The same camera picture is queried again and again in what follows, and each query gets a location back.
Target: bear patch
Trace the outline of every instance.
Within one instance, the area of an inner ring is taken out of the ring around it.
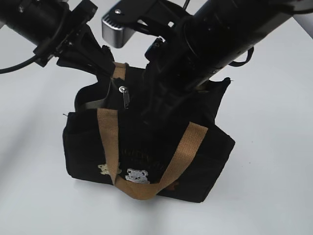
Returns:
[[[128,175],[125,176],[125,179],[133,183],[138,184],[149,184],[150,181],[147,179],[148,172],[146,170],[134,170],[131,168],[127,169]]]
[[[108,169],[108,165],[104,164],[104,165],[98,165],[98,168],[101,170],[100,174],[102,175],[110,175],[109,173],[109,169]],[[120,174],[122,172],[121,169],[117,170],[117,174]]]

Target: tan handle strap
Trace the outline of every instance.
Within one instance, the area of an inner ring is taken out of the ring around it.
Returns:
[[[115,70],[112,75],[112,78],[120,78],[122,80],[125,80],[125,74],[126,74],[126,64],[121,64],[114,62],[115,64]]]
[[[193,161],[207,132],[206,127],[189,123],[160,182],[157,184],[137,184],[126,181],[117,175],[119,156],[117,111],[98,109],[97,117],[113,184],[132,198],[139,200],[153,198],[158,192],[177,180]]]

